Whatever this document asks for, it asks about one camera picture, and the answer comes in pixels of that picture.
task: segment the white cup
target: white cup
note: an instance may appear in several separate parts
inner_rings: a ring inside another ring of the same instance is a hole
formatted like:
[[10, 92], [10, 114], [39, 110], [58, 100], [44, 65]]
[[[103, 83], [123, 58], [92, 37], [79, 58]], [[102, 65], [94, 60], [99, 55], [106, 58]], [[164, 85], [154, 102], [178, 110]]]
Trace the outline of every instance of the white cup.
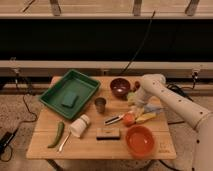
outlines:
[[80, 118], [76, 119], [71, 125], [70, 125], [70, 131], [72, 135], [75, 137], [80, 138], [83, 134], [84, 130], [89, 126], [90, 119], [87, 115], [82, 115]]

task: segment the brown bowl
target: brown bowl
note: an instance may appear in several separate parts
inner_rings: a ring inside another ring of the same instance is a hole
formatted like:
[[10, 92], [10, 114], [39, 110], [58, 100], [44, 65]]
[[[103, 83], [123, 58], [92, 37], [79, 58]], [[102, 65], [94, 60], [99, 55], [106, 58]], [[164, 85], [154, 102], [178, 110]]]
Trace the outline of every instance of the brown bowl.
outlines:
[[126, 99], [126, 96], [130, 91], [130, 83], [124, 78], [116, 78], [111, 81], [110, 88], [116, 97]]

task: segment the wooden table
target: wooden table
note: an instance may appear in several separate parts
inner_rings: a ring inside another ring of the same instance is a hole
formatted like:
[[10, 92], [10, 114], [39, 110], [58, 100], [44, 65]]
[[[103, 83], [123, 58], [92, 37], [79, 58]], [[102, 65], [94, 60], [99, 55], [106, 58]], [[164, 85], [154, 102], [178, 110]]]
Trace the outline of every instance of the wooden table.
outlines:
[[[60, 77], [54, 77], [52, 84], [58, 81]], [[108, 127], [117, 127], [121, 131], [120, 140], [97, 141], [97, 128], [104, 127], [104, 120], [110, 116], [122, 114], [130, 110], [126, 101], [115, 98], [109, 88], [110, 82], [115, 77], [94, 77], [101, 82], [97, 93], [85, 105], [80, 114], [86, 114], [91, 118], [91, 125], [84, 133], [81, 139], [71, 136], [64, 146], [61, 153], [57, 152], [58, 146], [68, 135], [68, 125], [71, 121], [64, 119], [62, 116], [47, 107], [43, 107], [35, 127], [30, 146], [27, 151], [28, 159], [46, 159], [51, 165], [59, 169], [59, 166], [53, 159], [133, 159], [127, 151], [125, 142], [125, 132], [128, 129], [122, 122], [117, 122]], [[131, 85], [140, 77], [124, 77], [128, 79]], [[103, 115], [96, 112], [94, 99], [98, 96], [107, 99], [106, 111]], [[150, 103], [161, 106], [158, 98], [152, 97]], [[62, 140], [56, 148], [47, 148], [54, 139], [59, 121], [63, 121], [65, 132]], [[165, 114], [162, 112], [156, 118], [143, 123], [149, 128], [156, 140], [156, 149], [152, 155], [145, 159], [175, 159], [176, 152], [170, 136]]]

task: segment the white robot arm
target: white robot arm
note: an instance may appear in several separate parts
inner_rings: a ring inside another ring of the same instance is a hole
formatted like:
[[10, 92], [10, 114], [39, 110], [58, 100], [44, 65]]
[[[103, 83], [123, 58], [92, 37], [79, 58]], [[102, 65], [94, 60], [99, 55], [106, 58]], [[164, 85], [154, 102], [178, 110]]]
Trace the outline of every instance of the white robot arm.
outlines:
[[165, 87], [166, 79], [161, 74], [141, 77], [140, 88], [135, 93], [135, 104], [145, 105], [154, 95], [166, 103], [198, 132], [192, 171], [213, 170], [213, 115], [212, 111], [174, 93]]

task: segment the tray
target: tray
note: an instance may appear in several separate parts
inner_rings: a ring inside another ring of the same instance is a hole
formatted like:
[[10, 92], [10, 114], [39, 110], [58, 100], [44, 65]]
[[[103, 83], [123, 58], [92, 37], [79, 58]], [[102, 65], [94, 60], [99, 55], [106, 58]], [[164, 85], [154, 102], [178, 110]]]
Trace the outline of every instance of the tray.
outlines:
[[[73, 119], [84, 107], [87, 101], [98, 90], [100, 82], [92, 79], [76, 70], [70, 70], [54, 86], [45, 91], [39, 100], [49, 108], [58, 112], [67, 119]], [[72, 107], [62, 103], [67, 93], [77, 95]]]

